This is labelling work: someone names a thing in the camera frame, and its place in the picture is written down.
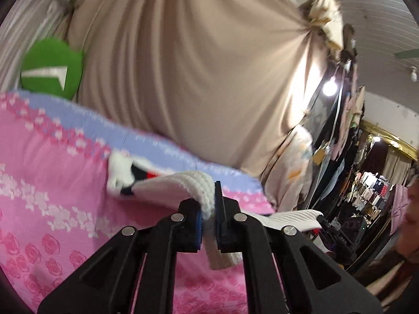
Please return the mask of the pink floral bed sheet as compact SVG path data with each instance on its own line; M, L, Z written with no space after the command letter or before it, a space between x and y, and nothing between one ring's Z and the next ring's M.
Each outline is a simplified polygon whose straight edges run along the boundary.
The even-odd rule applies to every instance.
M63 99L3 93L1 270L31 310L124 226L146 228L168 215L165 208L107 194L113 150L143 157L160 172L206 172L244 210L273 212L259 181L238 170Z

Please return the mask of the silver satin curtain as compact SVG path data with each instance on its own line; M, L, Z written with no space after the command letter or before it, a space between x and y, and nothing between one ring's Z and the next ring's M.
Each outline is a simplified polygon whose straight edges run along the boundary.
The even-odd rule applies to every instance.
M52 36L75 0L1 0L1 91L19 88L21 63L36 41Z

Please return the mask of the green round cushion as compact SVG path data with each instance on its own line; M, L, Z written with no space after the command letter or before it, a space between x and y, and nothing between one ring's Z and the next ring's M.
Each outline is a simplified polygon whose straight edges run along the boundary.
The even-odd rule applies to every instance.
M57 38L36 41L23 58L21 87L71 100L80 86L83 59L82 52Z

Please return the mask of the beige draped curtain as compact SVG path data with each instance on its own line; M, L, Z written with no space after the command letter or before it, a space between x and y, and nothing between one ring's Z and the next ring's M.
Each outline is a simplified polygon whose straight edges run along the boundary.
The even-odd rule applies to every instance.
M290 0L77 0L78 103L259 176L327 67Z

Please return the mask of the bright light bulb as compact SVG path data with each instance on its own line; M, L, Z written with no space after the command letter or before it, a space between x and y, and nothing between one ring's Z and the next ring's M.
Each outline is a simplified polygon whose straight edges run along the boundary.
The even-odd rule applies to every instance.
M328 81L326 81L322 87L322 93L326 97L333 97L337 93L337 90L338 86L335 76L332 76Z

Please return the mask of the floral cream hanging fabric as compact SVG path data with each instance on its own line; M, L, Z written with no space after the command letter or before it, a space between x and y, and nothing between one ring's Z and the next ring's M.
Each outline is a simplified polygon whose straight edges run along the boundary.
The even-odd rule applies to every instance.
M261 175L263 192L276 212L294 211L312 184L312 135L295 126Z

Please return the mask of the hanging clothes rack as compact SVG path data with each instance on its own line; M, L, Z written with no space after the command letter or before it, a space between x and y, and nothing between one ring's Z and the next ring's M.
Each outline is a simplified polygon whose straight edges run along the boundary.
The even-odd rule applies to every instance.
M346 24L339 62L327 70L326 81L335 76L338 90L326 121L313 130L315 179L307 204L324 216L317 240L352 274L394 245L418 159L413 145L366 117L354 35Z

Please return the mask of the white red navy knit sweater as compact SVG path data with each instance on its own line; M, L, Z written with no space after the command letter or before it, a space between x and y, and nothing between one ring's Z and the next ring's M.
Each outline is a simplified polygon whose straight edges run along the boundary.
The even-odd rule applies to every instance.
M108 158L107 192L117 198L135 200L177 209L185 199L194 199L201 206L204 246L212 270L233 267L242 261L240 253L221 253L216 244L215 182L209 174L196 170L174 172L155 168L139 156L126 156L114 150Z

